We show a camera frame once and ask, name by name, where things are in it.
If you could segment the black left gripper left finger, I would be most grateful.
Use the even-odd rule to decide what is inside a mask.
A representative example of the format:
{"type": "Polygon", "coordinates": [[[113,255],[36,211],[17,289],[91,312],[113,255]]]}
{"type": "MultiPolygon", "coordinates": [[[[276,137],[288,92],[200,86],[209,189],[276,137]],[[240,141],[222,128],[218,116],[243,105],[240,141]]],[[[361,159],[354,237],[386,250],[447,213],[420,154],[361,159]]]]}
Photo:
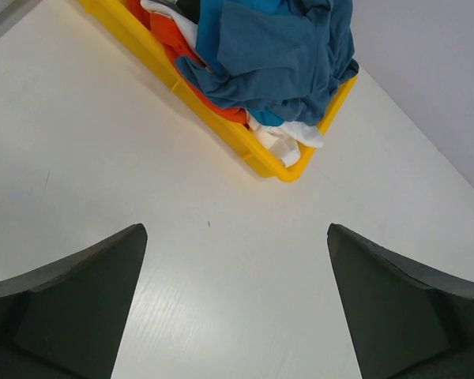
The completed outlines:
{"type": "Polygon", "coordinates": [[[145,257],[138,223],[0,281],[0,378],[109,378],[145,257]]]}

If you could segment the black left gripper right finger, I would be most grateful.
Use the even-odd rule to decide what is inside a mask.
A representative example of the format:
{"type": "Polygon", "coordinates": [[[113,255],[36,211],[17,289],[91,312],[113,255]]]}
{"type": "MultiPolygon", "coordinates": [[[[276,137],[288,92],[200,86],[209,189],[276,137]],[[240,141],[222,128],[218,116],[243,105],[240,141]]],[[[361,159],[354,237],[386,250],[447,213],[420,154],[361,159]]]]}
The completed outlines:
{"type": "Polygon", "coordinates": [[[474,282],[340,224],[329,257],[364,378],[474,378],[474,282]]]}

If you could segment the dark blue t shirt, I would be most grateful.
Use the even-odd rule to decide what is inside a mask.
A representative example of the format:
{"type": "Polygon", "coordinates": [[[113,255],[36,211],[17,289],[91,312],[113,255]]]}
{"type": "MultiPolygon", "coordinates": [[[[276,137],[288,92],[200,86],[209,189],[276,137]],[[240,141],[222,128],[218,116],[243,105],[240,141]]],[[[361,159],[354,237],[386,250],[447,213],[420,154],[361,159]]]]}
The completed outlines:
{"type": "Polygon", "coordinates": [[[267,124],[317,125],[338,88],[355,77],[351,1],[203,1],[196,50],[175,65],[221,108],[267,124]]]}

